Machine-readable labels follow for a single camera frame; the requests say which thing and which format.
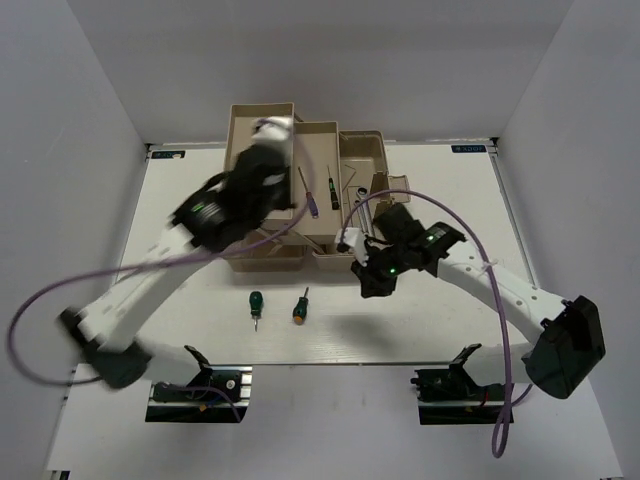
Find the green orange screwdriver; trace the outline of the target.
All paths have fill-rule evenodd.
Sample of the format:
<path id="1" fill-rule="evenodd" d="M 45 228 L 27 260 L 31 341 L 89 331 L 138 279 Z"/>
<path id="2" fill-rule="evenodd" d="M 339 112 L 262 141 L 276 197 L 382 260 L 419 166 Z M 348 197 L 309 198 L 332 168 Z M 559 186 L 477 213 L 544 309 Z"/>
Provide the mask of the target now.
<path id="1" fill-rule="evenodd" d="M 298 301 L 292 311 L 292 319 L 296 325 L 303 325 L 306 321 L 309 304 L 308 292 L 309 288 L 306 288 L 304 294 L 298 298 Z"/>

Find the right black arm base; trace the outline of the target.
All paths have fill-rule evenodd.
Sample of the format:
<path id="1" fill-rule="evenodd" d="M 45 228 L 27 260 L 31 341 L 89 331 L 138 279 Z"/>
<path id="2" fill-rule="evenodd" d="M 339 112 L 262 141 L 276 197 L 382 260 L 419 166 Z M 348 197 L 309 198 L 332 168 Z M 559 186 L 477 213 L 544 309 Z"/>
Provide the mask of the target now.
<path id="1" fill-rule="evenodd" d="M 422 426 L 490 425 L 500 418 L 506 397 L 502 345 L 464 347 L 453 360 L 416 369 L 411 385 Z"/>

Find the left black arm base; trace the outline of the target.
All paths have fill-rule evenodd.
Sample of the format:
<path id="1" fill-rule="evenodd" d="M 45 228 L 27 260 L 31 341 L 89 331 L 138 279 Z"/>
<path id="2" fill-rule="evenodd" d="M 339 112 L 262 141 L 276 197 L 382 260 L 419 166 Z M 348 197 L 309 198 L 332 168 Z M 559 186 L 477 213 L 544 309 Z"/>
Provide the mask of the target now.
<path id="1" fill-rule="evenodd" d="M 146 409 L 147 423 L 240 423 L 250 403 L 251 366 L 213 366 L 192 346 L 184 349 L 197 364 L 185 385 L 153 383 Z"/>

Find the large silver ratchet wrench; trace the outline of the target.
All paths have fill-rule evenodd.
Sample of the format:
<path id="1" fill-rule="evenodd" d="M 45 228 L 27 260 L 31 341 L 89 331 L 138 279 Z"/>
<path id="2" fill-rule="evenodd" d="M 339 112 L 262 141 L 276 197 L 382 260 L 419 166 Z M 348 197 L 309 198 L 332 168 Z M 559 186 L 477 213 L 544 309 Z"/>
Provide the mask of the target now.
<path id="1" fill-rule="evenodd" d="M 369 237 L 374 236 L 374 228 L 372 223 L 371 211 L 368 203 L 364 202 L 364 199 L 368 195 L 368 190 L 365 187 L 358 187 L 356 189 L 356 200 L 354 205 L 357 207 L 357 213 L 359 216 L 361 229 L 365 235 Z"/>

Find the stubby green screwdriver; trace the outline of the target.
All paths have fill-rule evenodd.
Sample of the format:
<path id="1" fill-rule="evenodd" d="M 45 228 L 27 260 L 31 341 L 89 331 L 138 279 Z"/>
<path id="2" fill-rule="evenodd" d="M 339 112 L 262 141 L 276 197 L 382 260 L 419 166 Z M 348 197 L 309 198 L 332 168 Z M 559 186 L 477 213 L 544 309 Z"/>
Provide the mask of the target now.
<path id="1" fill-rule="evenodd" d="M 264 297 L 260 291 L 252 291 L 249 294 L 250 315 L 254 323 L 254 331 L 258 330 L 259 320 L 264 308 Z"/>

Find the black green precision screwdriver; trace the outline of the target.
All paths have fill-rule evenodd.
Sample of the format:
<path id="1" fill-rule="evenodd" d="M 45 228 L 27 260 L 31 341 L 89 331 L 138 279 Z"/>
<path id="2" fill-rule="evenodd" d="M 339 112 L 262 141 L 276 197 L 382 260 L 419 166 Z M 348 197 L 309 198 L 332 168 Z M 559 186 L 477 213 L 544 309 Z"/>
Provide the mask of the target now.
<path id="1" fill-rule="evenodd" d="M 336 191 L 333 177 L 331 175 L 330 168 L 327 168 L 327 173 L 328 173 L 328 186 L 329 186 L 329 192 L 330 192 L 331 207 L 334 211 L 337 211 L 340 209 L 340 201 Z"/>

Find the beige plastic toolbox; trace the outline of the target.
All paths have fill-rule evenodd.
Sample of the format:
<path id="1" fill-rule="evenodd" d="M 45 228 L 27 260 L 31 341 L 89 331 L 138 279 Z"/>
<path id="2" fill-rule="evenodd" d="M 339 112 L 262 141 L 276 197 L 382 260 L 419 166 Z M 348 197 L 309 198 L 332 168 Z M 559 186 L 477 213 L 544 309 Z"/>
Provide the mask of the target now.
<path id="1" fill-rule="evenodd" d="M 292 103 L 235 104 L 231 107 L 224 168 L 235 166 L 237 155 L 251 143 L 252 125 L 258 118 L 293 116 L 295 141 L 291 162 L 291 198 L 302 209 L 305 190 L 298 168 L 309 180 L 306 161 L 312 163 L 313 197 L 319 218 L 306 213 L 282 237 L 248 253 L 227 260 L 235 272 L 284 272 L 299 270 L 310 255 L 325 271 L 347 271 L 353 258 L 336 250 L 334 239 L 356 200 L 356 189 L 369 193 L 389 188 L 406 191 L 406 176 L 389 174 L 383 136 L 377 130 L 342 130 L 335 121 L 308 121 L 297 115 Z M 330 168 L 340 201 L 340 209 L 331 207 L 327 168 Z"/>

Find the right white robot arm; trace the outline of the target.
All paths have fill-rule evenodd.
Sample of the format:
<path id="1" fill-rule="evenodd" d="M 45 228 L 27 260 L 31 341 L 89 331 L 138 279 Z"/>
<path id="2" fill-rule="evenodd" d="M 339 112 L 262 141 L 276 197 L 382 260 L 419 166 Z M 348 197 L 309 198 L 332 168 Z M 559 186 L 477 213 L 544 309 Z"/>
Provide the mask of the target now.
<path id="1" fill-rule="evenodd" d="M 358 228 L 338 231 L 336 246 L 350 250 L 352 272 L 364 298 L 387 297 L 407 271 L 425 271 L 454 285 L 514 326 L 525 343 L 508 353 L 511 372 L 556 399 L 568 398 L 603 359 L 606 349 L 599 310 L 590 299 L 574 300 L 541 288 L 492 264 L 454 227 L 424 227 L 401 204 L 373 221 L 386 246 L 370 244 Z"/>

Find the small silver ratchet wrench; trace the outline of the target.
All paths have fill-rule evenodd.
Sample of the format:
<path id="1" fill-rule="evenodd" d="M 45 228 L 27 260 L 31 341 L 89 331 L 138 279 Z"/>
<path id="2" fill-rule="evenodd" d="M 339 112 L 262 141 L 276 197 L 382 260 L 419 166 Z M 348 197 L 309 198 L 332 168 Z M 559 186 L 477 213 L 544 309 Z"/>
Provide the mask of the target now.
<path id="1" fill-rule="evenodd" d="M 360 230 L 364 234 L 366 234 L 367 233 L 366 219 L 364 217 L 364 214 L 363 214 L 359 199 L 356 199 L 354 201 L 354 211 L 355 211 L 355 216 L 357 217 L 357 220 L 358 220 L 358 226 L 359 226 Z"/>

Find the red blue screwdriver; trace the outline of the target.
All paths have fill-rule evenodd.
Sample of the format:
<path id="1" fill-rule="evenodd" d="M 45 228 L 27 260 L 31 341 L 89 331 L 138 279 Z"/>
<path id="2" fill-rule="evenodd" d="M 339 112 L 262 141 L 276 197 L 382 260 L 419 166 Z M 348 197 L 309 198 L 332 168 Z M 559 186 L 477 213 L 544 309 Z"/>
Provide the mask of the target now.
<path id="1" fill-rule="evenodd" d="M 305 190 L 305 197 L 306 197 L 306 200 L 307 200 L 307 205 L 309 207 L 309 212 L 311 214 L 311 217 L 313 219 L 318 219 L 319 218 L 319 209 L 318 209 L 317 204 L 316 204 L 316 202 L 314 200 L 313 194 L 311 193 L 311 191 L 310 191 L 310 189 L 309 189 L 309 187 L 307 185 L 307 182 L 306 182 L 306 180 L 304 178 L 302 169 L 298 168 L 298 172 L 299 172 L 299 175 L 300 175 L 300 179 L 302 181 L 302 185 L 303 185 L 304 190 Z"/>

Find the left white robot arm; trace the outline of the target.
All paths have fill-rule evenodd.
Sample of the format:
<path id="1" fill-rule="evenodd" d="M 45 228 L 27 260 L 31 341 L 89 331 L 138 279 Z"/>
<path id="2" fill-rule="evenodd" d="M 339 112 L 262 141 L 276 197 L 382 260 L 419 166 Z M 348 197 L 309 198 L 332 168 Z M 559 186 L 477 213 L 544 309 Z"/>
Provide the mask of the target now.
<path id="1" fill-rule="evenodd" d="M 291 141 L 255 141 L 232 170 L 211 177 L 171 215 L 147 259 L 105 294 L 59 316 L 83 360 L 113 390 L 141 378 L 177 384 L 199 399 L 211 387 L 208 360 L 195 348 L 142 340 L 146 321 L 204 265 L 261 227 L 273 211 L 294 204 Z"/>

